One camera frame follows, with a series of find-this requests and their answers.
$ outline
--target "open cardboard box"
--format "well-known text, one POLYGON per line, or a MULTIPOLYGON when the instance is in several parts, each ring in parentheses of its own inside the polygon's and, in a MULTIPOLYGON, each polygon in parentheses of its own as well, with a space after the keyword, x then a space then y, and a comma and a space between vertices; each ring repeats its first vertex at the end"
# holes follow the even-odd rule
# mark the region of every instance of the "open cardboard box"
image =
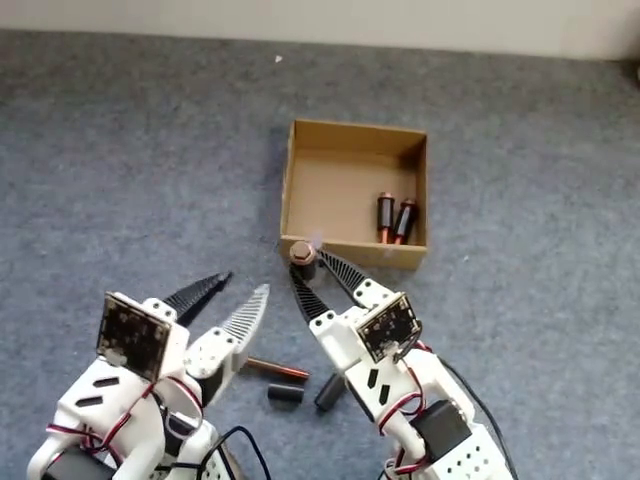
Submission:
POLYGON ((298 240, 358 265, 416 269, 428 247, 427 135, 424 132, 295 120, 289 138, 280 253, 298 240), (415 198, 407 245, 378 243, 377 198, 415 198))

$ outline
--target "carpet floor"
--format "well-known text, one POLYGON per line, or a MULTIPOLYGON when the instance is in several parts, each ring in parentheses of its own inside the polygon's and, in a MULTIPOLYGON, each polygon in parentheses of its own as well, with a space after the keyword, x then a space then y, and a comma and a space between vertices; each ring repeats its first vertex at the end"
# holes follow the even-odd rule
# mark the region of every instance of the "carpet floor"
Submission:
POLYGON ((295 117, 429 132, 431 253, 374 277, 411 296, 521 480, 635 478, 640 91, 620 65, 20 32, 0 33, 2 477, 23 478, 92 360, 105 290, 162 297, 229 269, 194 335, 269 282, 253 353, 312 378, 281 411, 236 377, 208 418, 249 428, 274 478, 376 478, 390 445, 356 402, 315 413, 331 368, 275 253, 295 117))

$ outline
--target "black cylinder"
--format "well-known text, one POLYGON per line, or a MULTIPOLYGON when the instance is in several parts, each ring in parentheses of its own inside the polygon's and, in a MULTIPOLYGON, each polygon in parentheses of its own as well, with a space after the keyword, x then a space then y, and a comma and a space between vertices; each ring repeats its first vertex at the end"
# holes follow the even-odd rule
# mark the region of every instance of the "black cylinder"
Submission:
POLYGON ((338 399, 342 396, 344 392, 347 390, 347 385, 344 382, 344 379, 334 373, 331 375, 331 378, 324 384, 320 393, 315 398, 313 403, 316 404, 318 410, 322 410, 323 412, 328 412, 333 408, 338 399))
POLYGON ((282 400, 285 402, 302 403, 304 398, 304 387, 298 385, 287 385, 284 383, 272 383, 267 390, 267 397, 270 400, 282 400))
POLYGON ((378 197, 378 230, 393 227, 393 205, 395 199, 390 193, 381 193, 378 197))
POLYGON ((396 225, 393 228, 394 243, 402 245, 407 243, 417 216, 418 207, 414 200, 407 199, 402 202, 396 225))
POLYGON ((306 282, 316 276, 316 249, 310 243, 298 241, 289 250, 289 261, 306 282))

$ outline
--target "small cylinder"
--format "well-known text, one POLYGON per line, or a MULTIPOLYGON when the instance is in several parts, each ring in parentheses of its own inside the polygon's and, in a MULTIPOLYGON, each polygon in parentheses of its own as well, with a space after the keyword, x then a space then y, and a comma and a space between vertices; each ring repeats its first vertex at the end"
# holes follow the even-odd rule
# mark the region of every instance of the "small cylinder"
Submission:
POLYGON ((333 408, 338 399, 342 396, 344 392, 347 390, 347 385, 344 382, 344 379, 334 373, 331 375, 331 378, 324 384, 320 393, 315 398, 313 403, 316 404, 318 410, 322 410, 323 412, 328 412, 333 408))
POLYGON ((316 259, 316 249, 310 243, 298 241, 289 249, 289 261, 307 282, 316 275, 316 259))
POLYGON ((393 228, 393 243, 396 245, 407 244, 417 217, 418 206, 416 205, 416 201, 411 198, 407 198, 400 204, 400 213, 398 213, 396 225, 393 228))
POLYGON ((378 197, 378 241, 389 243, 391 241, 391 229, 393 228, 393 195, 383 192, 378 197))
POLYGON ((269 397, 269 400, 302 403, 304 387, 284 383, 272 383, 267 390, 267 397, 269 397))
POLYGON ((280 365, 274 362, 268 362, 260 358, 249 357, 247 358, 246 365, 248 367, 255 368, 261 372, 275 373, 284 377, 288 377, 292 381, 306 381, 309 378, 309 372, 300 370, 299 368, 287 367, 286 365, 280 365))

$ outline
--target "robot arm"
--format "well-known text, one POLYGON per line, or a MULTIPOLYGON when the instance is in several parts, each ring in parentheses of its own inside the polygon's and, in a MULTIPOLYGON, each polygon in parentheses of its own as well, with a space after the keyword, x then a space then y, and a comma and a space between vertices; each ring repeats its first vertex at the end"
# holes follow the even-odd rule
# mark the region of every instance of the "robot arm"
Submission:
MULTIPOLYGON (((164 301, 139 304, 107 294, 99 357, 58 401, 49 437, 27 468, 28 480, 196 477, 193 469, 157 467, 199 463, 215 443, 217 432, 203 410, 246 359, 269 294, 268 285, 259 287, 221 327, 187 348, 185 325, 230 277, 209 277, 164 301), (104 463, 94 457, 100 450, 110 454, 104 463)), ((223 472, 226 465, 217 451, 205 471, 223 472)), ((231 476, 225 470, 218 478, 231 476)))
POLYGON ((336 371, 382 435, 396 442, 388 479, 512 480, 473 403, 440 359, 419 342, 422 324, 409 299, 355 265, 318 250, 320 265, 355 305, 331 310, 289 274, 298 307, 336 371))

